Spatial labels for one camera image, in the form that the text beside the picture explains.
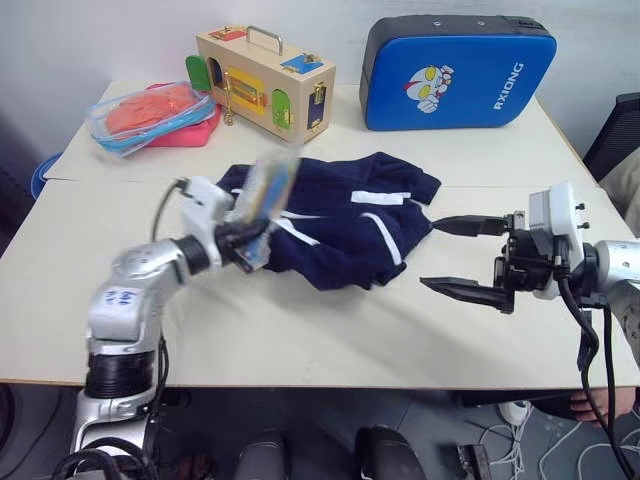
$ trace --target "blue fabric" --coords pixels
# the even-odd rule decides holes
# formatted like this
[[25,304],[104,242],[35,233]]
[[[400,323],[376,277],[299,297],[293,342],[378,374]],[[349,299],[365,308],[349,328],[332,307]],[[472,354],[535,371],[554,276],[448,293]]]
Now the blue fabric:
[[[234,165],[218,185],[230,192],[242,188],[249,165]],[[320,242],[309,245],[284,229],[271,234],[271,256],[266,268],[296,270],[319,290],[359,285],[385,285],[405,268],[404,258],[432,229],[415,202],[402,205],[353,203],[353,191],[409,192],[411,199],[430,203],[440,181],[420,168],[386,153],[360,160],[323,162],[303,158],[286,211],[321,218],[295,219],[296,230]],[[376,215],[391,234],[402,262],[395,264],[375,221]]]

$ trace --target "blue panel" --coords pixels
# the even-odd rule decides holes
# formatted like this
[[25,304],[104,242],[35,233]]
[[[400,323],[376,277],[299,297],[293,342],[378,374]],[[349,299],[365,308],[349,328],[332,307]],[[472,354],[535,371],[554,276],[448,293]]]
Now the blue panel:
[[305,62],[305,57],[306,55],[304,54],[298,55],[297,57],[293,57],[291,60],[281,63],[280,65],[283,67],[292,67],[301,75],[324,65],[322,62]]
[[497,127],[522,111],[556,51],[553,37],[396,38],[378,52],[366,106],[372,130]]

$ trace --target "wooden box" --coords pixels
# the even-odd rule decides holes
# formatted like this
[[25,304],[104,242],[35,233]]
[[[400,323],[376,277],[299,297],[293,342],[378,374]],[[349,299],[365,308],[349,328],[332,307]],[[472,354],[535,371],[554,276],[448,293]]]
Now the wooden box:
[[242,115],[288,142],[306,142],[325,130],[331,116],[336,67],[283,43],[257,27],[224,27],[196,36],[200,56],[187,69],[206,68],[211,95],[232,114]]

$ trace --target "black chair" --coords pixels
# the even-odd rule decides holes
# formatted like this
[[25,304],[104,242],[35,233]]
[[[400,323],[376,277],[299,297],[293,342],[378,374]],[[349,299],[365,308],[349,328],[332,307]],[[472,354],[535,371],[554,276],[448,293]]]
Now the black chair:
[[638,147],[640,147],[640,92],[618,95],[611,115],[583,162],[599,182]]

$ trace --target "orange cloth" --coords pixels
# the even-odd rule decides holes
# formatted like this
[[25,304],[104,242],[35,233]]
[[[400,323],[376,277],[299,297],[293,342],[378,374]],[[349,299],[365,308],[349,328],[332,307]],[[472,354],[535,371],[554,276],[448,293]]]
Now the orange cloth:
[[105,125],[111,135],[146,127],[181,113],[197,102],[188,85],[149,90],[123,100],[109,112]]

